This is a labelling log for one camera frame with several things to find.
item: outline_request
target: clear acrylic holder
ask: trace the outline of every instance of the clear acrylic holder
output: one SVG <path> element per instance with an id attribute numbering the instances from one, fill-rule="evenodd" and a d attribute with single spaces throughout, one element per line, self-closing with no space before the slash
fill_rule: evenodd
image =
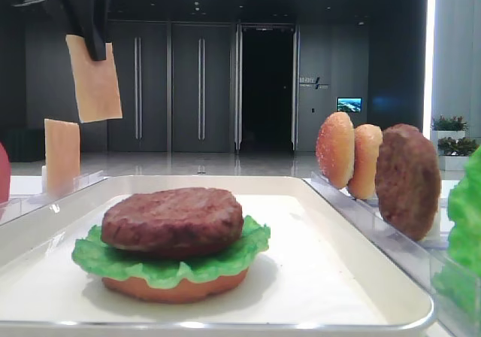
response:
<path id="1" fill-rule="evenodd" d="M 73 187 L 69 194 L 82 190 L 90 185 L 105 179 L 105 173 L 98 171 L 92 174 L 84 174 L 74 179 Z M 0 227 L 9 221 L 15 220 L 36 209 L 54 203 L 61 198 L 52 197 L 47 193 L 37 194 L 29 198 L 11 199 L 0 204 Z"/>
<path id="2" fill-rule="evenodd" d="M 458 337 L 481 336 L 479 277 L 451 260 L 445 248 L 428 248 L 416 243 L 378 217 L 376 199 L 364 202 L 348 197 L 315 172 L 310 185 L 393 263 L 431 293 L 438 319 L 447 330 Z M 440 207 L 446 207 L 446 201 L 441 201 Z M 449 276 L 444 280 L 444 291 L 440 289 L 440 275 Z"/>

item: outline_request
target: green plant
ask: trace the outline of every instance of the green plant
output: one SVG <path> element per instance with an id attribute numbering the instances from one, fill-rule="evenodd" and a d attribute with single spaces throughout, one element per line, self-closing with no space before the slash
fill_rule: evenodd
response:
<path id="1" fill-rule="evenodd" d="M 467 123 L 463 117 L 445 118 L 441 115 L 437 119 L 433 118 L 432 128 L 437 131 L 462 132 L 467 130 Z"/>
<path id="2" fill-rule="evenodd" d="M 437 141 L 437 146 L 443 155 L 470 156 L 479 145 L 469 138 L 461 138 L 457 141 L 453 138 L 442 138 Z"/>

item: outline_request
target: ceiling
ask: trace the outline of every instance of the ceiling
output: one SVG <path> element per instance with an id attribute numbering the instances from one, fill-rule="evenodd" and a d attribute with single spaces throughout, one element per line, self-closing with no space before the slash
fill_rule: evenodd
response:
<path id="1" fill-rule="evenodd" d="M 402 8 L 424 12 L 423 5 L 425 0 L 112 0 L 110 18 L 362 25 L 393 17 Z M 43 13 L 40 5 L 22 9 L 26 14 Z"/>

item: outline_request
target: white tray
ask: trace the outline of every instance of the white tray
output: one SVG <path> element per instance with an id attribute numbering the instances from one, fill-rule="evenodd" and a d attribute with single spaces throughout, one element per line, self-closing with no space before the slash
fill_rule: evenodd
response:
<path id="1" fill-rule="evenodd" d="M 193 305 L 112 293 L 71 261 L 76 238 L 132 193 L 231 190 L 271 227 L 236 290 Z M 285 177 L 109 178 L 0 227 L 0 335 L 420 335 L 432 298 L 306 182 Z"/>

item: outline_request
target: wall sign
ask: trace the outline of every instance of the wall sign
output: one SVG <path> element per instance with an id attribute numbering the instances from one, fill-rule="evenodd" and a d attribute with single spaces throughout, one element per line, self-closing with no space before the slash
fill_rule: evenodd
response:
<path id="1" fill-rule="evenodd" d="M 326 90 L 329 88 L 329 84 L 320 83 L 321 77 L 299 77 L 300 87 L 313 87 L 316 90 Z"/>

